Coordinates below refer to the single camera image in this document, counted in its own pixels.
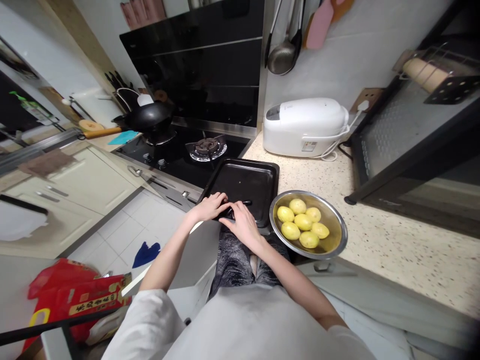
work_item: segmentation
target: black wok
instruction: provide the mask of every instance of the black wok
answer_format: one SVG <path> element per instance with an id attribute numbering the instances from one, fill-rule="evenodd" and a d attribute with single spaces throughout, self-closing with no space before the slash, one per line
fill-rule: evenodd
<path id="1" fill-rule="evenodd" d="M 128 114 L 118 116 L 112 120 L 121 128 L 140 133 L 167 131 L 175 107 L 169 103 L 156 101 L 154 103 L 137 107 Z"/>

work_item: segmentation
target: stove burner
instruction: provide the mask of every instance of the stove burner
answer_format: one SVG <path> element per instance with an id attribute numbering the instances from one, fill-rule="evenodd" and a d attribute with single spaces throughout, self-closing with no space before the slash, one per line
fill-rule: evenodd
<path id="1" fill-rule="evenodd" d="M 158 146 L 168 143 L 174 137 L 177 136 L 177 132 L 171 128 L 168 129 L 167 132 L 151 132 L 151 133 L 144 133 L 142 138 L 150 146 Z"/>
<path id="2" fill-rule="evenodd" d="M 206 137 L 197 142 L 189 142 L 185 146 L 193 160 L 203 163 L 214 160 L 227 151 L 225 135 Z"/>
<path id="3" fill-rule="evenodd" d="M 207 137 L 196 143 L 195 151 L 200 155 L 208 155 L 216 152 L 220 147 L 219 141 L 212 137 Z"/>

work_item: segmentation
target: pink spatula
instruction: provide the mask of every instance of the pink spatula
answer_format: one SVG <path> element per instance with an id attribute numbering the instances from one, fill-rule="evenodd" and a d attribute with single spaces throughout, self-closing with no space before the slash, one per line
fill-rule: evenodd
<path id="1" fill-rule="evenodd" d="M 321 49 L 324 45 L 330 22 L 334 16 L 331 0 L 323 0 L 320 7 L 313 14 L 310 29 L 306 38 L 307 49 Z"/>

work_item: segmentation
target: hand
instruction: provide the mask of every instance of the hand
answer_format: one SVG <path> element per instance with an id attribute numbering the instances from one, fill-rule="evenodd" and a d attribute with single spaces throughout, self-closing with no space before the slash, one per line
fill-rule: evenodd
<path id="1" fill-rule="evenodd" d="M 218 221 L 230 229 L 232 233 L 249 248 L 255 255 L 259 255 L 266 240 L 260 235 L 255 218 L 249 209 L 241 202 L 230 203 L 233 213 L 235 214 L 235 223 L 226 218 Z"/>
<path id="2" fill-rule="evenodd" d="M 227 194 L 224 192 L 217 192 L 209 197 L 204 197 L 200 203 L 198 203 L 187 213 L 187 215 L 193 219 L 195 223 L 212 220 L 216 218 L 222 211 L 230 207 L 230 203 L 224 203 L 227 200 Z"/>

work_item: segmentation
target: white sleeve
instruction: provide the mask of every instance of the white sleeve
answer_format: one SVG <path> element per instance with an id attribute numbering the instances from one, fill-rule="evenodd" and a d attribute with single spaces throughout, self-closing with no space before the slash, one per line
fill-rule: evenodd
<path id="1" fill-rule="evenodd" d="M 162 359 L 185 327 L 165 291 L 139 291 L 102 360 Z"/>
<path id="2" fill-rule="evenodd" d="M 328 329 L 327 333 L 340 343 L 345 354 L 348 354 L 350 359 L 376 360 L 363 340 L 349 328 L 334 325 Z"/>

